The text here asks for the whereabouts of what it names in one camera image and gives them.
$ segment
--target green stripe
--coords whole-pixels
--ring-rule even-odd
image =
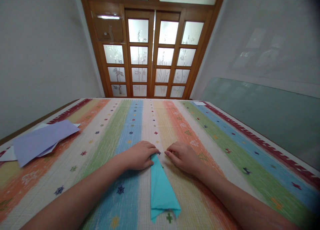
[[[303,228],[306,227],[306,220],[310,219],[310,217],[313,218],[314,215],[304,206],[304,204],[284,188],[280,182],[268,173],[257,161],[249,156],[244,149],[237,145],[192,103],[184,103],[185,104],[183,106],[196,120],[196,122],[198,122],[201,127],[204,125],[207,126],[207,128],[203,128],[203,130],[219,146],[237,169],[243,173],[243,177],[247,182],[249,182],[255,190],[259,192],[258,196],[262,195],[265,203],[297,226]],[[232,153],[227,154],[224,151],[226,148],[232,151]],[[243,170],[244,167],[247,167],[252,173],[250,175],[245,174]],[[282,204],[282,208],[280,210],[277,209],[276,204],[271,200],[271,198],[274,198],[279,204]]]
[[[81,167],[81,173],[79,174],[77,182],[93,173],[114,156],[130,105],[131,100],[121,101],[115,113],[110,118],[110,122],[106,127],[97,149],[88,157],[87,161]]]

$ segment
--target left hand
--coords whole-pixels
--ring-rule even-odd
[[[153,161],[149,158],[157,152],[159,150],[156,149],[155,145],[147,141],[141,141],[121,154],[127,169],[142,170],[153,165]]]

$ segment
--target fluorescent light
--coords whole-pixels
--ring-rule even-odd
[[[103,19],[120,19],[119,16],[110,16],[110,15],[97,15],[98,18],[103,18]]]

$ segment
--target wooden table edge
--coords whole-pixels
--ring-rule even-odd
[[[76,101],[78,101],[78,100],[79,100],[79,99],[76,99],[76,100],[74,100],[74,101],[71,101],[71,102],[63,105],[62,107],[57,108],[56,110],[48,113],[47,115],[45,115],[45,116],[43,116],[43,117],[35,120],[34,122],[32,122],[32,123],[24,126],[23,128],[20,128],[19,130],[15,131],[14,133],[11,133],[10,135],[2,138],[2,139],[0,140],[0,146],[3,145],[4,143],[10,141],[11,139],[15,138],[16,136],[19,136],[21,133],[27,131],[28,129],[30,129],[30,128],[32,128],[32,127],[34,127],[34,126],[37,125],[38,123],[46,120],[48,117],[51,117],[52,115],[56,114],[57,112],[61,111],[62,109],[68,107],[69,105],[71,105],[72,103],[74,103],[74,102],[76,102]]]

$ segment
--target turquoise paper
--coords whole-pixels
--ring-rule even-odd
[[[156,154],[151,160],[154,162],[151,166],[151,221],[156,223],[157,216],[169,209],[178,218],[181,208],[171,184]]]

